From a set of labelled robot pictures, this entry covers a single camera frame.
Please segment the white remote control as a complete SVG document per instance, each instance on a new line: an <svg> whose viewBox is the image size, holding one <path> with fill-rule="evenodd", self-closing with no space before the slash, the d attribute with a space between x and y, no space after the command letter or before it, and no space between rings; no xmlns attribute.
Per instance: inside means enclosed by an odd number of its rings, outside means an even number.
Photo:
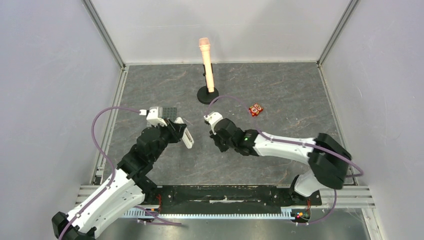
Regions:
<svg viewBox="0 0 424 240"><path fill-rule="evenodd" d="M175 120L175 123L177 124L184 124L185 122L183 121L183 119L181 117L177 117ZM190 133L190 131L188 130L188 128L186 127L184 129L182 138L181 138L182 142L184 143L184 145L186 146L187 149L191 149L194 145L194 139Z"/></svg>

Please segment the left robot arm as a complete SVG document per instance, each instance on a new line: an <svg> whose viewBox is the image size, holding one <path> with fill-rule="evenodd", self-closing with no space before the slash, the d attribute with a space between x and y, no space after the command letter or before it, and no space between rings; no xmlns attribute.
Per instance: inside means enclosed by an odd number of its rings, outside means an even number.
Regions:
<svg viewBox="0 0 424 240"><path fill-rule="evenodd" d="M127 210L142 202L152 204L158 186L147 177L169 144L183 140L187 124L178 117L165 125L145 128L136 143L117 164L114 172L94 193L68 213L52 218L59 240L94 240Z"/></svg>

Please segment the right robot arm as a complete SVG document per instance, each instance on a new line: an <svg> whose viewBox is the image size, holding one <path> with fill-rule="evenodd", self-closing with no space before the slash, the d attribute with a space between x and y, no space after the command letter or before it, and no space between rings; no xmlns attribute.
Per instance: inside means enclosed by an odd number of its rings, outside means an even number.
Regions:
<svg viewBox="0 0 424 240"><path fill-rule="evenodd" d="M326 133L290 138L256 129L242 130L216 112L204 117L204 121L210 125L210 137L221 152L233 149L243 156L278 157L309 166L306 173L294 178L288 191L295 204L302 204L319 189L340 190L345 184L352 156Z"/></svg>

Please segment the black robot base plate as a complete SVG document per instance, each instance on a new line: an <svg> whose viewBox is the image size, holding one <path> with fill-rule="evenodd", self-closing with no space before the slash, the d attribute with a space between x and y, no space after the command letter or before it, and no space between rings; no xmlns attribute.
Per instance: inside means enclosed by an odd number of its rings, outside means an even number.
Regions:
<svg viewBox="0 0 424 240"><path fill-rule="evenodd" d="M303 197L284 185L162 185L141 205L162 214L277 214L282 207L320 206L322 200L318 190Z"/></svg>

